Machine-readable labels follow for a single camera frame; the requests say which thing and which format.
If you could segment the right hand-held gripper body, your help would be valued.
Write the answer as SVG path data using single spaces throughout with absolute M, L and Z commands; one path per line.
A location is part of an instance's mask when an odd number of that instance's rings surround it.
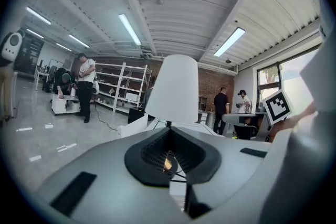
M 271 94 L 256 107 L 256 115 L 262 115 L 262 121 L 256 139 L 269 141 L 269 133 L 274 125 L 286 119 L 292 113 L 292 105 L 283 89 Z

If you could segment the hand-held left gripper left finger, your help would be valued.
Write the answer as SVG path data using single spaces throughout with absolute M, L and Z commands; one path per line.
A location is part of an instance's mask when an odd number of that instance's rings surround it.
M 37 193 L 48 204 L 81 173 L 95 175 L 81 201 L 70 214 L 84 224 L 186 224 L 168 188 L 149 187 L 127 170 L 129 147 L 155 134 L 155 130 L 99 144 L 49 176 Z

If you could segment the large wall window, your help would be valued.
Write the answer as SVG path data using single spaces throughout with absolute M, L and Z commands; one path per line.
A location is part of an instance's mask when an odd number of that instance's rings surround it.
M 278 62 L 257 71 L 257 102 L 282 89 L 291 102 L 291 117 L 303 112 L 313 101 L 312 95 L 300 72 L 317 53 L 311 50 L 305 54 Z

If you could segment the wooden cubby shelf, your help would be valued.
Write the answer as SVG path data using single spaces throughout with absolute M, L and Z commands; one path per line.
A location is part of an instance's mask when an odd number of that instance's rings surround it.
M 211 110 L 211 99 L 205 96 L 198 97 L 198 109 L 202 112 Z

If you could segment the person's white shirt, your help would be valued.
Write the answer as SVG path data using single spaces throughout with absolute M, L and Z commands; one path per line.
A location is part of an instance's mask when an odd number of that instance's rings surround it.
M 316 109 L 321 112 L 335 112 L 336 24 L 300 75 L 312 95 Z

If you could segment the white shade table lamp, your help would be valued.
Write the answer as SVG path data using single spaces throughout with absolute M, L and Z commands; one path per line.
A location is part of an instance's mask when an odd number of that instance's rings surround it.
M 145 112 L 171 123 L 195 123 L 198 120 L 198 67 L 186 55 L 170 55 L 161 65 Z M 189 141 L 180 137 L 167 124 L 165 151 L 174 153 L 186 173 L 196 165 L 191 161 Z

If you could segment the white metal shelving rack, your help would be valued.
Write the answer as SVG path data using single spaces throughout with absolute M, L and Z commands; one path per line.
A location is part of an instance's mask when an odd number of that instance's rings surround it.
M 99 85 L 96 104 L 110 108 L 113 112 L 129 113 L 129 108 L 140 107 L 149 86 L 152 71 L 147 67 L 110 63 L 96 64 L 96 79 Z M 139 95 L 138 102 L 125 99 L 127 92 Z

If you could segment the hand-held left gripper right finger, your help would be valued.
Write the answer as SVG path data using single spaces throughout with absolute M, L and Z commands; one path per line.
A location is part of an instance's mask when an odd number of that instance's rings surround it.
M 194 143 L 215 148 L 221 163 L 201 184 L 188 185 L 196 219 L 260 219 L 275 182 L 275 146 L 272 143 L 234 140 L 186 128 L 172 127 Z

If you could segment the white low wheeled cabinet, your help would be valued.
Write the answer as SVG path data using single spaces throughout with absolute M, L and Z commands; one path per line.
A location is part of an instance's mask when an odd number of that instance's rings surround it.
M 57 94 L 53 94 L 51 108 L 55 115 L 73 114 L 80 112 L 80 103 L 77 97 L 65 95 L 60 98 Z

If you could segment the black storage crate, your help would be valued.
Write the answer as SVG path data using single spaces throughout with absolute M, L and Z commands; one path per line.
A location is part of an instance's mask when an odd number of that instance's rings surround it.
M 139 118 L 143 117 L 145 111 L 143 108 L 140 107 L 132 107 L 129 108 L 129 115 L 128 115 L 128 124 L 138 120 Z

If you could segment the black office chair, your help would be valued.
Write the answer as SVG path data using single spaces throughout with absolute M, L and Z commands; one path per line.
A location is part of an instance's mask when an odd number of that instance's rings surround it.
M 259 129 L 252 125 L 234 125 L 236 137 L 239 140 L 251 140 L 257 136 Z

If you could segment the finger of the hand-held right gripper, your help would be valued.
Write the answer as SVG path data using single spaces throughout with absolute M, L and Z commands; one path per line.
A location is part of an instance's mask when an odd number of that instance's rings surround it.
M 236 114 L 224 114 L 222 120 L 225 123 L 232 125 L 253 125 L 261 126 L 265 117 L 265 113 L 236 113 Z

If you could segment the person's right forearm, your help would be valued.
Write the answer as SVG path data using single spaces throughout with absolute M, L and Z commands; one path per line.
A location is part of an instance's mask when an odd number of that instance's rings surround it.
M 316 111 L 316 106 L 314 102 L 312 102 L 307 108 L 301 112 L 300 114 L 297 114 L 293 117 L 286 118 L 284 120 L 281 120 L 273 125 L 273 127 L 270 130 L 269 137 L 270 142 L 272 143 L 275 139 L 275 136 L 278 132 L 285 130 L 285 129 L 292 129 L 295 127 L 295 125 L 304 117 L 314 114 Z

